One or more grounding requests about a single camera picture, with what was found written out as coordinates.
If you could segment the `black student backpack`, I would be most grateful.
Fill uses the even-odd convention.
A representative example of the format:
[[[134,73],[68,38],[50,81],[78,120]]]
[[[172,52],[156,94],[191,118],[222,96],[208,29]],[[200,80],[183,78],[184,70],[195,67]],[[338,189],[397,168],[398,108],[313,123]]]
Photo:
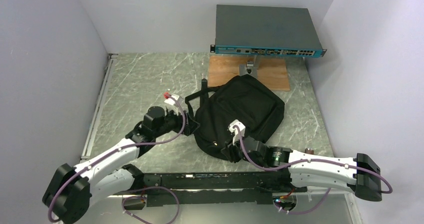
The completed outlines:
[[[231,162],[235,151],[226,150],[233,135],[229,125],[240,121],[245,135],[267,142],[284,119],[284,101],[256,78],[236,76],[226,84],[201,89],[185,98],[190,117],[199,123],[194,131],[198,147],[206,154]]]

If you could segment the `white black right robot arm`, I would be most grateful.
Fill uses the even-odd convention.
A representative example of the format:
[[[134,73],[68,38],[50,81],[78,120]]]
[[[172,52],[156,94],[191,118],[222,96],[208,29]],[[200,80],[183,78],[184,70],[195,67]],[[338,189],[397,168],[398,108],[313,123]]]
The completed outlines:
[[[382,200],[381,169],[367,154],[358,153],[355,158],[318,156],[267,146],[251,137],[226,143],[221,153],[230,162],[245,160],[265,171],[285,171],[275,178],[281,191],[313,186],[344,190],[362,200]]]

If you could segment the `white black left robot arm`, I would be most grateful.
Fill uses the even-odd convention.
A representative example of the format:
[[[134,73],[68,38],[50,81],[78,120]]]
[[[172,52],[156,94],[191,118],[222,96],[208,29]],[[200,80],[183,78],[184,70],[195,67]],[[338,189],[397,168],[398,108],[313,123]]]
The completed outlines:
[[[51,223],[75,223],[100,199],[128,190],[143,189],[143,173],[129,162],[154,146],[181,135],[190,136],[198,127],[191,107],[165,110],[150,107],[143,120],[117,144],[98,156],[75,166],[59,166],[42,197]]]

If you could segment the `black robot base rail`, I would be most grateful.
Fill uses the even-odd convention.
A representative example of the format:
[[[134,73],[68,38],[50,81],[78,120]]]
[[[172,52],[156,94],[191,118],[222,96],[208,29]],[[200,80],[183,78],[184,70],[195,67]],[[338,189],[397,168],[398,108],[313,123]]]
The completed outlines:
[[[137,174],[127,193],[144,193],[147,206],[173,204],[242,203],[271,204],[287,192],[307,192],[294,187],[288,172],[200,172]]]

